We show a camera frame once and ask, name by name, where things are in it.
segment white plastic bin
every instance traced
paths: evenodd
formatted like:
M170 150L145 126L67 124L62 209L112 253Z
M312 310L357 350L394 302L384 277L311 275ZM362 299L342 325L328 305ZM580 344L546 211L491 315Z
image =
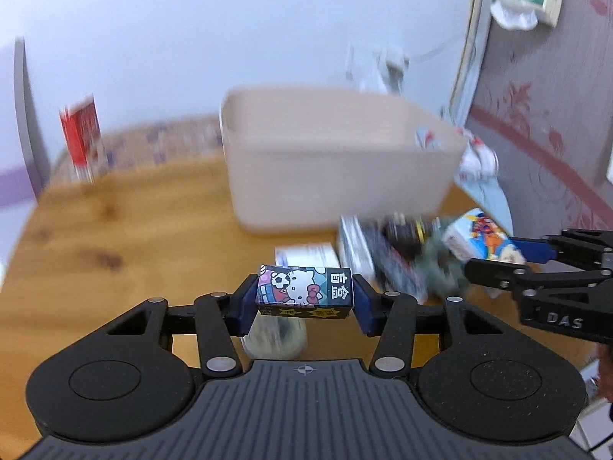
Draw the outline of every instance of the white plastic bin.
M234 212L256 232L436 213L466 146L411 102L351 90L235 89L220 120ZM419 127L440 150L421 148Z

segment metal screw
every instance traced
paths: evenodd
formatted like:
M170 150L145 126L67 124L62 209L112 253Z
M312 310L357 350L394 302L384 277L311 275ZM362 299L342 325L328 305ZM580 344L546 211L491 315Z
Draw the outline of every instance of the metal screw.
M235 359L228 356L215 356L207 361L207 368L211 371L229 371L235 367Z
M381 371L400 371L405 367L405 362L395 356L384 356L375 361L375 367Z

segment crosshair symbol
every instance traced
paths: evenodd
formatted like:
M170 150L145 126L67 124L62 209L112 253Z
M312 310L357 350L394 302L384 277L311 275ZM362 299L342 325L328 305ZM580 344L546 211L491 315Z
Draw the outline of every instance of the crosshair symbol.
M307 375L309 373L311 373L312 371L314 371L315 368L309 366L309 365L302 365L301 367L296 368L296 371L298 373L301 373L302 375Z

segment white wall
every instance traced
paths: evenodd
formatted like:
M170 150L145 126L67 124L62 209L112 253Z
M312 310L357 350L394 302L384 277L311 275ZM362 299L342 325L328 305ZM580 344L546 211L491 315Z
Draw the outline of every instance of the white wall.
M51 160L57 112L96 97L103 129L217 110L237 84L341 84L348 43L419 56L407 96L447 106L472 0L0 0L0 43L23 35Z

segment gray ribbed plate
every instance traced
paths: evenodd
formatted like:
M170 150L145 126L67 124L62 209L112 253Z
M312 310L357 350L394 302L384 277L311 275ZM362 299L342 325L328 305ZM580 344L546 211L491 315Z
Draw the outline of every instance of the gray ribbed plate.
M358 360L256 361L209 382L181 419L131 442L87 446L54 437L33 460L590 459L560 437L507 447L466 439L430 418L400 380L368 374Z

